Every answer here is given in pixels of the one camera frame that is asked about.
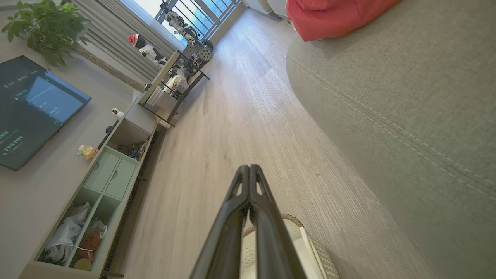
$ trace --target green plant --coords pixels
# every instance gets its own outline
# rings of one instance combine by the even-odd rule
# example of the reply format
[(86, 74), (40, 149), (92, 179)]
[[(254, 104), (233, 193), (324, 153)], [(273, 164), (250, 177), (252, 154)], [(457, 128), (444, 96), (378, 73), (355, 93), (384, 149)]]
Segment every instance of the green plant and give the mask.
[(79, 15), (81, 8), (73, 3), (55, 5), (52, 0), (43, 0), (38, 4), (19, 1), (19, 11), (9, 16), (10, 22), (1, 30), (7, 33), (9, 42), (14, 36), (27, 41), (28, 47), (41, 53), (45, 62), (52, 66), (65, 65), (63, 56), (71, 56), (77, 40), (83, 44), (89, 42), (85, 37), (78, 37), (85, 29), (84, 23), (89, 19)]

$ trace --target sofa stitching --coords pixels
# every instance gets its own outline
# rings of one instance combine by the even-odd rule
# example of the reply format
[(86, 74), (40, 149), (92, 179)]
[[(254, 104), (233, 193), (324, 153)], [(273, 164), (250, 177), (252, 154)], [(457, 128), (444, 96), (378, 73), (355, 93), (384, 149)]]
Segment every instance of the sofa stitching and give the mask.
[(374, 109), (372, 109), (371, 107), (365, 105), (364, 103), (360, 102), (359, 100), (357, 100), (356, 98), (354, 98), (353, 96), (349, 95), (348, 93), (346, 93), (345, 91), (341, 90), (340, 88), (338, 88), (337, 86), (335, 86), (334, 84), (332, 84), (330, 81), (328, 81), (327, 79), (323, 78), (322, 76), (320, 76), (319, 74), (315, 73), (314, 71), (312, 71), (311, 69), (309, 69), (308, 67), (306, 67), (305, 65), (303, 65), (301, 62), (299, 62), (298, 60), (296, 60), (296, 58), (294, 58), (293, 56), (291, 56), (290, 54), (288, 54), (288, 56), (293, 60), (292, 63), (295, 64), (295, 62), (297, 62), (299, 65), (301, 65), (302, 67), (304, 67), (305, 69), (307, 69), (308, 71), (312, 72), (313, 74), (315, 74), (316, 76), (320, 77), (321, 79), (323, 79), (324, 81), (326, 81), (327, 83), (329, 83), (332, 87), (336, 88), (337, 90), (343, 92), (346, 96), (352, 98), (353, 100), (355, 100), (357, 103), (363, 105), (364, 107), (366, 107), (367, 109), (371, 110), (372, 112), (376, 113), (378, 116), (382, 117), (383, 119), (387, 120), (388, 122), (390, 122), (393, 126), (395, 126), (397, 129), (399, 130), (403, 130), (404, 132), (406, 132), (409, 136), (413, 137), (415, 140), (418, 140), (420, 141), (423, 145), (429, 147), (429, 149), (431, 149), (432, 151), (436, 152), (438, 155), (441, 155), (442, 157), (446, 158), (446, 160), (450, 161), (450, 162), (454, 162), (455, 165), (459, 166), (460, 168), (463, 168), (464, 170), (463, 171), (466, 171), (468, 173), (473, 173), (474, 176), (484, 180), (485, 182), (487, 183), (490, 183), (490, 184), (493, 184), (495, 185), (496, 183), (489, 180), (489, 179), (486, 179), (484, 176), (481, 176), (479, 174), (476, 174), (474, 173), (473, 171), (467, 169), (465, 166), (459, 164), (458, 162), (455, 162), (454, 160), (452, 160), (451, 158), (449, 158), (448, 156), (440, 153), (439, 151), (437, 151), (436, 149), (434, 149), (432, 146), (430, 146), (429, 144), (423, 142), (421, 139), (419, 139), (418, 137), (414, 136), (413, 134), (411, 134), (410, 132), (408, 132), (407, 130), (403, 129), (401, 126), (395, 124), (393, 121), (387, 119), (386, 117), (384, 117), (383, 115), (381, 115), (379, 112), (375, 111)]
[[(352, 107), (353, 109), (357, 110), (353, 105), (351, 105), (350, 103), (348, 103), (345, 99), (341, 98), (338, 94), (332, 92), (329, 88), (327, 88), (325, 85), (323, 85), (321, 82), (319, 82), (317, 79), (315, 79), (314, 77), (312, 77), (310, 74), (308, 74), (305, 69), (299, 67), (296, 63), (294, 63), (293, 61), (291, 61), (291, 63), (293, 63), (297, 68), (299, 68), (300, 70), (302, 70), (303, 72), (305, 72), (306, 75), (308, 75), (311, 79), (313, 79), (315, 82), (317, 82), (318, 84), (320, 84), (324, 89), (326, 89), (327, 91), (331, 92), (334, 96), (338, 97), (341, 101), (345, 102), (348, 106)], [(386, 128), (384, 128), (384, 126), (382, 126), (381, 124), (379, 124), (377, 121), (373, 120), (372, 118), (370, 118), (369, 116), (365, 115), (363, 112), (357, 110), (360, 114), (362, 114), (363, 116), (365, 116), (367, 119), (369, 119), (370, 121), (374, 122), (376, 125), (378, 125), (379, 127), (381, 127), (383, 130), (389, 132)], [(424, 159), (427, 159), (427, 157), (419, 152), (417, 149), (413, 148), (410, 144), (408, 144), (407, 142), (405, 142), (404, 140), (400, 139), (398, 136), (392, 134), (394, 138), (398, 139), (400, 142), (404, 143), (406, 146), (408, 146), (411, 150), (417, 152), (418, 155), (420, 155), (422, 158)], [(477, 188), (475, 188), (474, 186), (472, 186), (471, 184), (467, 183), (466, 181), (460, 179), (459, 177), (457, 177), (456, 175), (450, 173), (448, 170), (446, 170), (445, 168), (439, 166), (438, 164), (436, 164), (435, 162), (427, 159), (428, 161), (430, 161), (434, 166), (438, 167), (440, 170), (442, 170), (443, 172), (446, 172), (449, 176), (453, 177), (453, 178), (456, 178), (457, 181), (463, 183), (464, 185), (476, 190), (477, 192), (489, 197), (490, 199), (492, 200), (496, 200), (495, 197), (491, 196), (490, 194), (486, 193), (486, 192), (483, 192)]]

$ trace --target green drawer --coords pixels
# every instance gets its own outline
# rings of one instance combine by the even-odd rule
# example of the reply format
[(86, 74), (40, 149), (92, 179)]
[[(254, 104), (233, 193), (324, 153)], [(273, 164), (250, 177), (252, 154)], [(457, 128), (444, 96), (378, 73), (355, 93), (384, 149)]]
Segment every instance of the green drawer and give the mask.
[(118, 161), (119, 157), (104, 151), (83, 185), (103, 192)]
[(127, 186), (129, 185), (129, 181), (131, 180), (135, 167), (136, 165), (133, 163), (122, 159), (112, 175), (110, 183), (105, 189), (105, 193), (118, 199), (122, 199), (125, 191), (127, 190)]

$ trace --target television screen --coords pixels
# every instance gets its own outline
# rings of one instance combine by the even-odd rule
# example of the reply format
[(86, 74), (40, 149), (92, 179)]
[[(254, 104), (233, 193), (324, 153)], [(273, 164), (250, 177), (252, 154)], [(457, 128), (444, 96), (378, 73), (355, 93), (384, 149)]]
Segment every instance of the television screen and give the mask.
[(0, 64), (0, 165), (18, 170), (91, 97), (20, 56)]

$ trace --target wooden floor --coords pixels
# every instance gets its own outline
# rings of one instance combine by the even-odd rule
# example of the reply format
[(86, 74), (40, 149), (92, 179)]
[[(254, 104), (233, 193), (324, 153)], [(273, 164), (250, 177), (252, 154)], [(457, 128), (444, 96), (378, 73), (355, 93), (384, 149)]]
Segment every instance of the wooden floor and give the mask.
[(211, 80), (167, 132), (114, 271), (188, 278), (235, 170), (257, 163), (280, 211), (328, 248), (342, 279), (436, 278), (292, 93), (285, 57), (294, 35), (287, 21), (247, 10), (221, 40), (205, 67)]

